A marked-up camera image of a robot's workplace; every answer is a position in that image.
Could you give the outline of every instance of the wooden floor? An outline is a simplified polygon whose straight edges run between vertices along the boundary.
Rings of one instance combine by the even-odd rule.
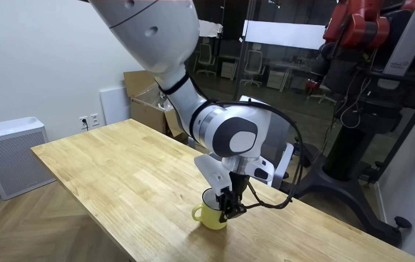
[[[120,262],[123,252],[54,182],[0,200],[0,262]]]

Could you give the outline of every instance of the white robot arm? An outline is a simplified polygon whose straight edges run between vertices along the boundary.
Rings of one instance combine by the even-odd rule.
[[[272,180],[274,166],[261,156],[271,112],[248,106],[223,108],[211,103],[198,94],[186,72],[183,63],[194,51],[199,37],[198,17],[191,0],[90,3],[128,52],[154,76],[176,109],[183,130],[222,157],[222,161],[207,155],[195,159],[218,197],[228,194],[225,201],[241,201],[246,188],[244,178],[233,178],[233,174],[264,182]],[[244,213],[224,212],[226,219]]]

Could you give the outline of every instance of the wall socket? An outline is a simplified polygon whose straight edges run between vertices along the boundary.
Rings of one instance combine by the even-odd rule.
[[[86,124],[85,123],[83,123],[83,119],[86,119],[86,122],[88,123],[88,128],[89,128],[89,126],[90,126],[90,120],[89,120],[89,118],[88,118],[88,116],[82,116],[82,117],[80,117],[80,118],[78,118],[79,120],[80,120],[80,129],[86,129]]]
[[[91,115],[91,125],[92,126],[99,125],[99,114],[92,114]]]

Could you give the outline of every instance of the yellow mug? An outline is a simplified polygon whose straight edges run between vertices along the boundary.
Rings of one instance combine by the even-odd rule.
[[[196,211],[199,209],[201,209],[201,216],[196,216]],[[191,211],[191,217],[195,221],[201,222],[207,228],[214,230],[223,229],[227,225],[227,222],[219,222],[221,214],[219,203],[216,201],[216,193],[212,188],[208,188],[203,192],[203,203],[197,205]]]

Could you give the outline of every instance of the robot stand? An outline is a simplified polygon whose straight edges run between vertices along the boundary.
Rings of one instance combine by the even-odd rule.
[[[354,139],[352,142],[347,140],[349,136]],[[391,245],[398,246],[401,244],[399,228],[409,227],[409,225],[400,222],[404,221],[401,217],[395,219],[397,225],[399,225],[397,228],[377,219],[358,183],[357,174],[361,173],[359,160],[373,136],[358,130],[343,128],[329,153],[329,157],[319,156],[311,165],[310,171],[302,178],[299,187],[297,187],[295,197],[300,198],[309,192],[320,192],[335,196],[354,211],[368,234]],[[349,148],[355,146],[355,143],[358,146],[354,147],[352,152],[349,152]],[[309,166],[313,161],[313,156],[317,155],[318,149],[313,145],[304,144],[303,153],[305,159],[309,161]],[[292,184],[283,182],[280,191],[287,194],[291,188]]]

